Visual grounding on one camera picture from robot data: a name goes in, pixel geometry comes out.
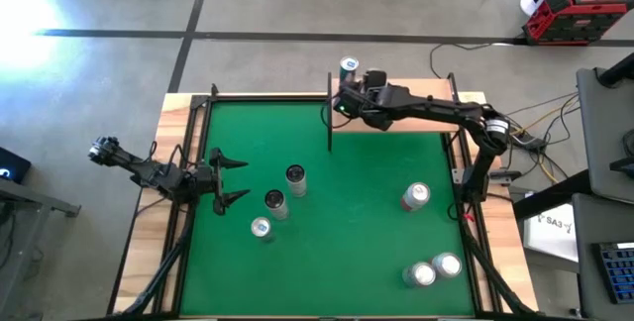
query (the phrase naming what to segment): concrete floor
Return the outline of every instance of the concrete floor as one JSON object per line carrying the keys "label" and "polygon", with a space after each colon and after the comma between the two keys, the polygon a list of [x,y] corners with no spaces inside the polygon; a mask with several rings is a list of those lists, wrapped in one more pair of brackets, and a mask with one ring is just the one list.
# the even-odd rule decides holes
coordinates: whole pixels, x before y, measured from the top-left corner
{"label": "concrete floor", "polygon": [[[205,0],[197,30],[514,37],[526,18],[519,0]],[[40,274],[21,309],[46,320],[99,317],[106,311],[139,189],[122,170],[86,157],[100,135],[115,135],[144,155],[156,132],[181,40],[29,37],[37,28],[185,30],[193,0],[0,0],[0,146],[33,162],[27,183],[83,205],[76,220],[56,216],[41,246]],[[634,14],[608,33],[632,39]],[[432,77],[433,45],[194,41],[181,92],[322,91],[345,54],[392,77]],[[631,48],[490,47],[438,49],[434,65],[453,71],[459,89],[484,91],[508,112],[575,90],[575,71],[610,66]],[[514,116],[520,123],[551,106]],[[568,173],[585,168],[581,119],[573,138],[549,148]],[[545,129],[540,127],[536,132]],[[561,126],[555,137],[564,134]],[[513,156],[513,168],[532,162]],[[516,185],[542,189],[539,171]],[[540,309],[578,306],[573,274],[530,266]]]}

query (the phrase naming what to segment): can lid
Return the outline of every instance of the can lid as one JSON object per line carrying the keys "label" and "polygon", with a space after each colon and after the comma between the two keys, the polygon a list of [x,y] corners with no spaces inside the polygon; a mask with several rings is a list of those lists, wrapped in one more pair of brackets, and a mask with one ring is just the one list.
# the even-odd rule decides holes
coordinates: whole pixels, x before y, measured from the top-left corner
{"label": "can lid", "polygon": [[352,56],[345,56],[341,59],[341,68],[352,71],[359,68],[359,60]]}
{"label": "can lid", "polygon": [[270,232],[270,222],[266,217],[258,217],[251,223],[251,232],[256,237],[264,237]]}
{"label": "can lid", "polygon": [[304,167],[293,164],[286,169],[286,178],[290,182],[299,182],[304,178],[306,172],[304,171]]}
{"label": "can lid", "polygon": [[284,203],[284,194],[280,190],[271,190],[266,193],[264,203],[269,208],[277,208]]}
{"label": "can lid", "polygon": [[419,263],[414,266],[414,278],[421,285],[429,285],[436,279],[436,272],[427,263]]}
{"label": "can lid", "polygon": [[445,273],[451,275],[459,273],[462,268],[460,260],[453,254],[444,256],[443,260],[440,262],[440,266]]}
{"label": "can lid", "polygon": [[417,201],[426,202],[429,199],[429,187],[424,183],[414,183],[412,185],[412,197]]}

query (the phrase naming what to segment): soda can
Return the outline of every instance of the soda can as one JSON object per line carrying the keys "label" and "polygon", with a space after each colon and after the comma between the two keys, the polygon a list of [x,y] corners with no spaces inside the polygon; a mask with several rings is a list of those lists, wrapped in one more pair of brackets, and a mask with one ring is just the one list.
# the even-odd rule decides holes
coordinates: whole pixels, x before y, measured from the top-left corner
{"label": "soda can", "polygon": [[265,217],[258,217],[251,223],[251,233],[263,242],[271,242],[273,240],[270,221]]}
{"label": "soda can", "polygon": [[460,259],[453,253],[441,253],[434,257],[432,266],[442,277],[454,277],[463,269]]}
{"label": "soda can", "polygon": [[280,190],[271,190],[264,196],[264,204],[270,213],[278,220],[288,218],[286,198]]}
{"label": "soda can", "polygon": [[359,68],[359,60],[352,56],[345,56],[339,64],[339,81],[353,82]]}
{"label": "soda can", "polygon": [[415,182],[407,187],[400,198],[400,205],[405,211],[415,211],[424,206],[431,196],[429,187],[422,182]]}
{"label": "soda can", "polygon": [[286,182],[290,193],[295,197],[303,197],[306,194],[306,171],[304,167],[293,164],[286,169]]}
{"label": "soda can", "polygon": [[416,263],[403,270],[403,281],[410,287],[429,286],[434,280],[436,280],[436,272],[429,263]]}

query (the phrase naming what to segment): keyboard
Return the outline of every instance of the keyboard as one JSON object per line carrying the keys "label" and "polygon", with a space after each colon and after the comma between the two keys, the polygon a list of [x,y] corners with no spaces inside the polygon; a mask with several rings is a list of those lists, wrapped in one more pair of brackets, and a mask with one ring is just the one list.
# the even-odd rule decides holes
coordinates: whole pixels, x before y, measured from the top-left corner
{"label": "keyboard", "polygon": [[592,248],[612,303],[634,303],[634,242],[596,243]]}

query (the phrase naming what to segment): green table surface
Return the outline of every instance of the green table surface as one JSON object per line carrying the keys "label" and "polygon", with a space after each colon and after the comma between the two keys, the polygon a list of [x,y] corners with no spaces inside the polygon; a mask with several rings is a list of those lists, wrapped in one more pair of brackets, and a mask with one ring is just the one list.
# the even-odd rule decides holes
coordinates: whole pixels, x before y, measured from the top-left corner
{"label": "green table surface", "polygon": [[[216,103],[207,150],[248,161],[223,170],[225,191],[248,188],[225,216],[206,196],[196,212],[183,315],[472,315],[466,271],[428,287],[402,281],[407,266],[452,252],[463,261],[449,167],[435,133],[336,133],[327,151],[317,103]],[[306,170],[308,193],[294,198],[284,173]],[[399,199],[421,181],[430,202],[408,213]],[[277,221],[264,195],[280,189],[290,218]],[[275,240],[251,233],[267,217]]]}

